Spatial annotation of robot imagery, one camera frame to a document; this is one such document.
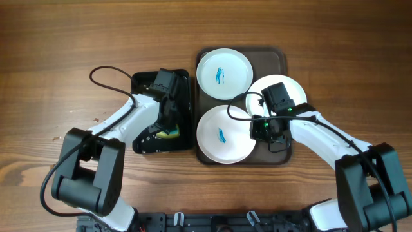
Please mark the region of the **teal and yellow sponge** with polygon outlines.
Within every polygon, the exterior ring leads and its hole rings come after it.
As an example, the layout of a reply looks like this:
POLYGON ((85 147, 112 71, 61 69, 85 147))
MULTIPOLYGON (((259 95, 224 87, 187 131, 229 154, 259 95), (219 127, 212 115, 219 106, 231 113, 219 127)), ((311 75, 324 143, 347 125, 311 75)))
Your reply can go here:
POLYGON ((158 132, 155 137, 157 139, 175 139, 180 136, 180 128, 176 125, 172 130, 158 132))

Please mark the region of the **white plate blue stain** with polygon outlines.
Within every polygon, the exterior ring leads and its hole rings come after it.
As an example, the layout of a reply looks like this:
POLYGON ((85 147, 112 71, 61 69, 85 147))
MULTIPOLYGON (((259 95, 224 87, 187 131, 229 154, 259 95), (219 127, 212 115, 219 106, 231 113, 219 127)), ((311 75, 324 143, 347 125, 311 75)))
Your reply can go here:
MULTIPOLYGON (((261 93, 263 89, 281 82, 285 85, 289 97, 294 100, 295 105, 307 103, 307 97, 301 85, 294 79, 284 75, 267 75, 262 77, 252 84, 249 92, 261 93)), ((247 113, 250 116, 269 116, 266 105, 260 106, 259 100, 260 97, 258 95, 250 94, 246 96, 245 104, 247 113)))

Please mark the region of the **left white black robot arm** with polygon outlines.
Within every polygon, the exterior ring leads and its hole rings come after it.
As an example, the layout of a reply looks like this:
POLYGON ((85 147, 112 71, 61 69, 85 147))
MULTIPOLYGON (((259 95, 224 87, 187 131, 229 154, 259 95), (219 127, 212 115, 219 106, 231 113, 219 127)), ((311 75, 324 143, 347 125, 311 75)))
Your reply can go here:
POLYGON ((180 91, 152 85, 129 94, 106 121, 88 130, 72 128, 65 135, 59 161, 45 177, 51 195, 112 231, 138 231, 136 208, 120 196, 126 148, 138 138, 170 133, 181 118, 180 91))

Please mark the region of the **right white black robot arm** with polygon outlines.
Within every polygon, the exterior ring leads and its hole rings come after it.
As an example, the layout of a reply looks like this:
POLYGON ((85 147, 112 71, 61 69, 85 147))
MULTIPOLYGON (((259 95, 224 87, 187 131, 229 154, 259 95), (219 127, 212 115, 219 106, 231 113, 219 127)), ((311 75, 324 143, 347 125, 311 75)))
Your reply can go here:
POLYGON ((308 106, 288 108, 275 116, 251 118, 252 135, 284 136, 326 161, 334 170, 337 198, 310 206, 310 231, 397 230, 411 216, 411 192, 395 149, 372 145, 328 122, 308 106))

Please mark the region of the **black plastic water tray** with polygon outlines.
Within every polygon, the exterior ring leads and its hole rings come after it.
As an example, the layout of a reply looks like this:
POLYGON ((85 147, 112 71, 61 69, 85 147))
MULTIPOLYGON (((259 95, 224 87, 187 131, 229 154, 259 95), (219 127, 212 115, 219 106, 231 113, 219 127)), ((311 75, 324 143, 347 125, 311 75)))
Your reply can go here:
MULTIPOLYGON (((142 94, 152 97, 159 105, 159 100, 154 92, 149 89, 151 83, 154 82, 158 71, 153 72, 138 72, 133 74, 131 81, 131 92, 134 94, 142 94)), ((180 136, 175 139, 157 139, 155 135, 154 123, 148 126, 132 143, 132 148, 135 153, 160 153, 189 150, 194 146, 193 135, 193 110, 191 104, 191 80, 189 74, 184 69, 171 70, 175 72, 179 78, 178 95, 176 96, 176 105, 180 116, 176 123, 180 128, 180 136)))

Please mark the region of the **far plate with blue stain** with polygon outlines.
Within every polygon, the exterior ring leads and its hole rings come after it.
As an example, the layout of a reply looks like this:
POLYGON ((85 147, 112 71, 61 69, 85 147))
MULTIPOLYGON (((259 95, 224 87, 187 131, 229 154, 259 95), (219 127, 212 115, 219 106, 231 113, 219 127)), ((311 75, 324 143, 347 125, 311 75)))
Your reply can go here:
POLYGON ((196 68, 200 88, 210 97, 231 100, 246 92, 253 81, 250 61, 239 51, 218 48, 207 52, 196 68))

